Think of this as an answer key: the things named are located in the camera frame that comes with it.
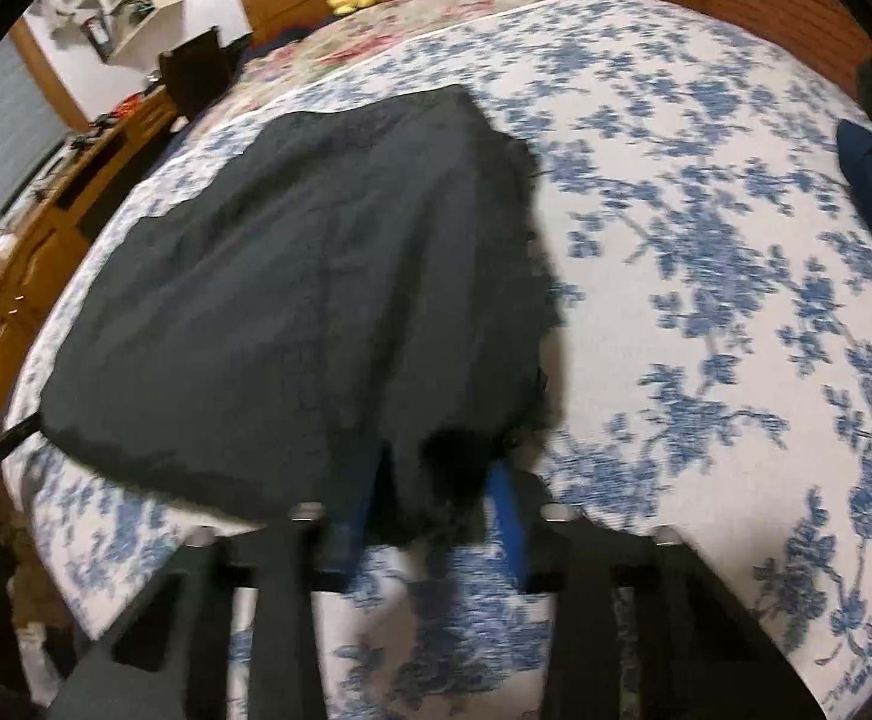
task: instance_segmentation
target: bed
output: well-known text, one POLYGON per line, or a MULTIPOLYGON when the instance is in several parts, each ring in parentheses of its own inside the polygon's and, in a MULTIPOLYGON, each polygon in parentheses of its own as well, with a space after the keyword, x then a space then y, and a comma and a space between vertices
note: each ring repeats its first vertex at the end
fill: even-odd
MULTIPOLYGON (((538 473, 612 527, 676 525, 826 714, 851 716, 872 693, 872 237, 834 133, 865 116, 786 50, 667 2, 446 0, 424 26, 420 1, 244 68, 94 244, 30 350, 7 423, 37 408, 127 231, 196 196, 265 122, 466 84, 543 160, 536 225, 562 325, 543 351, 554 396, 538 473)), ((261 40, 326 15, 320 0, 243 2, 261 40)), ((39 437, 4 476, 92 635, 190 528, 252 527, 123 490, 39 437)), ((317 599, 330 715, 534 716, 548 599, 514 593, 492 528, 453 553, 449 576, 424 566, 419 551, 374 549, 349 593, 317 599)), ((251 616, 244 593, 232 717, 245 712, 251 616)))

